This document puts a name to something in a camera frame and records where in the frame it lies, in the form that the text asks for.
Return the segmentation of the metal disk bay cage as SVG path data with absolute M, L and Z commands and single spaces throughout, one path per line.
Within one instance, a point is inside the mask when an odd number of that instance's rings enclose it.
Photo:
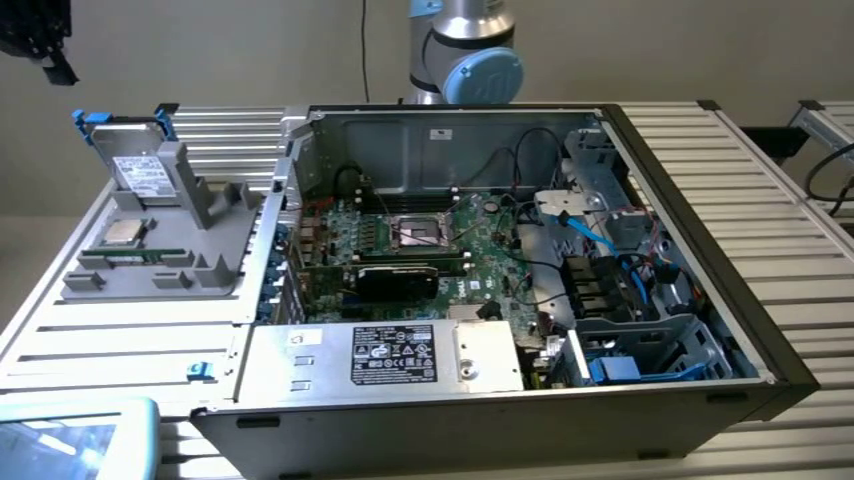
M 535 246 L 558 258 L 652 254 L 660 227 L 629 181 L 630 169 L 604 128 L 570 132 L 561 176 L 535 193 Z

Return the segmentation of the CPU socket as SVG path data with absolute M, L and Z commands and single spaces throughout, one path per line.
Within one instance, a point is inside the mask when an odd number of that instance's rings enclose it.
M 451 246 L 450 220 L 442 213 L 391 216 L 389 228 L 393 249 Z

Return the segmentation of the green motherboard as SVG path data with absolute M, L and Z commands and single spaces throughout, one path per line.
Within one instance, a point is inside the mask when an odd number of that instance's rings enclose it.
M 526 327 L 537 319 L 533 266 L 523 259 L 521 227 L 539 223 L 535 207 L 509 194 L 477 191 L 449 217 L 451 246 L 401 248 L 390 244 L 389 219 L 365 214 L 355 194 L 309 204 L 298 229 L 299 287 L 309 323 L 389 320 L 506 320 Z M 363 303 L 355 292 L 358 270 L 374 266 L 434 267 L 433 300 Z

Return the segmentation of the black RAM slots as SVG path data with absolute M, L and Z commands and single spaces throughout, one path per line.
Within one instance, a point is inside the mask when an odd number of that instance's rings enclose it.
M 355 193 L 357 209 L 365 214 L 415 214 L 445 212 L 462 200 L 455 193 L 391 194 L 381 193 L 373 178 L 362 179 L 361 193 Z

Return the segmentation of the black graphics card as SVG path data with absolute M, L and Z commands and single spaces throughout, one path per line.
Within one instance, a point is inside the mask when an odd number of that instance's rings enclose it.
M 439 271 L 434 267 L 374 266 L 357 273 L 355 292 L 363 303 L 433 300 L 438 287 Z

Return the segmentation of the open black PC case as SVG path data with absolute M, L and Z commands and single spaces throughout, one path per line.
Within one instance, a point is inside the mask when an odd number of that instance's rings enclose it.
M 614 104 L 315 106 L 223 401 L 250 480 L 685 456 L 820 387 Z

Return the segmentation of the silver power supply unit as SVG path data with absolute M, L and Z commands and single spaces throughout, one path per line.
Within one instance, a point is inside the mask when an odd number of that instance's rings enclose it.
M 518 392 L 505 321 L 406 320 L 255 329 L 242 403 L 333 405 Z

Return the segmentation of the grey parts rack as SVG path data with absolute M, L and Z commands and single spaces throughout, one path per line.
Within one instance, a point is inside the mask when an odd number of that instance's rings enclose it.
M 193 172 L 187 148 L 178 141 L 163 143 L 158 156 L 174 181 L 177 207 L 123 211 L 116 204 L 95 226 L 91 239 L 75 257 L 75 266 L 62 278 L 67 303 L 155 301 L 217 298 L 238 285 L 249 239 L 262 207 L 262 197 L 245 183 L 227 182 L 210 188 Z M 151 218 L 141 248 L 100 248 L 100 236 L 116 219 Z M 163 265 L 115 265 L 92 250 L 185 249 Z

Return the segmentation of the green RAM stick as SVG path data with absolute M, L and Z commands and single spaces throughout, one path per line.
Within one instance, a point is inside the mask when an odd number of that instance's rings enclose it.
M 115 265 L 147 266 L 163 265 L 170 255 L 185 255 L 185 249 L 119 249 L 92 250 L 91 255 L 103 257 Z

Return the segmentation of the silver CPU chip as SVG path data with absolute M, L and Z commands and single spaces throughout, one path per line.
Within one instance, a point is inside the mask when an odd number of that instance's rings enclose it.
M 116 219 L 102 233 L 100 248 L 141 248 L 157 222 L 151 218 Z

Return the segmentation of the grey case side panel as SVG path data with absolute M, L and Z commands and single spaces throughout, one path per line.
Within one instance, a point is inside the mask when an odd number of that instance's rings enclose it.
M 226 298 L 66 304 L 63 274 L 115 208 L 102 190 L 0 335 L 0 403 L 147 396 L 166 415 L 183 417 L 233 400 L 282 198 L 265 201 L 245 275 Z M 187 368 L 201 361 L 213 363 L 215 380 L 189 382 Z

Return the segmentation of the black hanging object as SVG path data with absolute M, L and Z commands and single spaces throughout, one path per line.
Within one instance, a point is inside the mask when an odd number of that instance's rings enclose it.
M 71 0 L 0 0 L 0 52 L 40 67 L 52 85 L 79 82 L 66 57 L 71 36 Z

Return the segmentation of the silver hard disk blue bracket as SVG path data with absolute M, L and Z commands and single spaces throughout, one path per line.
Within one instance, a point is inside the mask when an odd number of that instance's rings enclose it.
M 72 112 L 75 127 L 94 148 L 112 177 L 112 198 L 123 211 L 177 207 L 174 181 L 158 156 L 177 135 L 166 111 L 153 116 L 119 116 L 111 112 Z

